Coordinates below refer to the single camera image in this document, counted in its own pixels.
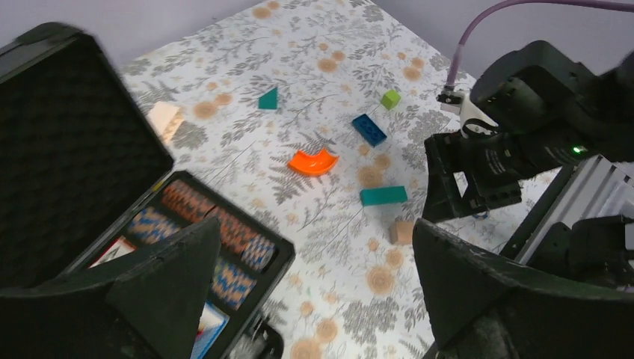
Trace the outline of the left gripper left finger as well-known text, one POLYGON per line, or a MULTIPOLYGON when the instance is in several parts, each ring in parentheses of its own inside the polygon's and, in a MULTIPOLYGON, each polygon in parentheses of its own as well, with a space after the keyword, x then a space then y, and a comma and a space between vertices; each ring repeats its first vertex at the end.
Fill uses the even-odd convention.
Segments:
POLYGON ((1 356, 188 358, 203 308, 163 314, 148 295, 131 293, 128 279, 143 262, 136 251, 39 286, 3 289, 1 356))

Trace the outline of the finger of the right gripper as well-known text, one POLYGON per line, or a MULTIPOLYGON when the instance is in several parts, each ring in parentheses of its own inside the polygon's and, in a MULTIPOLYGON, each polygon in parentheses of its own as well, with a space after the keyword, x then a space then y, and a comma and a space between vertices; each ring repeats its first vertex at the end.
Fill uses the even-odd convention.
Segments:
POLYGON ((440 223, 471 215, 469 201, 461 195, 454 174, 461 172, 459 133, 442 133, 426 139, 428 191, 422 217, 440 223))

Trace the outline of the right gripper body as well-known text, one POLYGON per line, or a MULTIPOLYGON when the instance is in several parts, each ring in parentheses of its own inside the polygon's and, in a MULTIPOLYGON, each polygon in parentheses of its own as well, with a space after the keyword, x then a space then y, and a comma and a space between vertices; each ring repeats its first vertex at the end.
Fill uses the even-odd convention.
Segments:
POLYGON ((522 201, 518 173, 508 171, 501 160, 503 144, 502 135, 462 136, 458 158, 464 169, 454 176, 461 195, 469 201, 471 215, 522 201))

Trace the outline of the blue playing card deck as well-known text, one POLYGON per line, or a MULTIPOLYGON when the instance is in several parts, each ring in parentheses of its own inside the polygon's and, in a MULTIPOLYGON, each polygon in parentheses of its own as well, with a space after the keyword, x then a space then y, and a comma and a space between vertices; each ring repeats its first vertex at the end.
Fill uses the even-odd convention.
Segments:
POLYGON ((229 316, 211 303, 205 303, 190 359, 201 359, 226 327, 229 316))

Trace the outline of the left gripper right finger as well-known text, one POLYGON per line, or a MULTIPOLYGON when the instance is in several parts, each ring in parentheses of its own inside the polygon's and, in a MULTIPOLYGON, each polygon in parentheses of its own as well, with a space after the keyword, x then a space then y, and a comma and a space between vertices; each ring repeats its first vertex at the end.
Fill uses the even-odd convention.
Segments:
POLYGON ((439 358, 631 358, 633 295, 521 265, 419 219, 413 250, 439 358))

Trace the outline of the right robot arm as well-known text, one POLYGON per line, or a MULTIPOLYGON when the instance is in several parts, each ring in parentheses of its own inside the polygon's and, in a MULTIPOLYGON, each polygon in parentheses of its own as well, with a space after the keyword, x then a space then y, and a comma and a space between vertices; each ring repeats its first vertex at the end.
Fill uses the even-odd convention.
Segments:
POLYGON ((521 200, 520 182, 601 155, 633 160, 633 57, 593 74, 537 40, 491 64, 459 107, 456 132, 425 140, 422 216, 438 223, 521 200))

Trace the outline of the black poker chip case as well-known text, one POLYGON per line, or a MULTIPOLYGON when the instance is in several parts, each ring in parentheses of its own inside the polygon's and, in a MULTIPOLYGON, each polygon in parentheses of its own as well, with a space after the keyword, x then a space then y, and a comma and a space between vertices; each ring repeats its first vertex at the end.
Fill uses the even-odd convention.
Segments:
POLYGON ((31 288, 90 269, 151 206, 187 227, 220 222, 220 254, 256 279, 237 310, 207 303, 229 321, 204 358, 260 343, 281 358, 284 342, 262 305, 295 257, 293 244, 248 215, 173 157, 96 39, 45 22, 1 49, 1 291, 31 288))

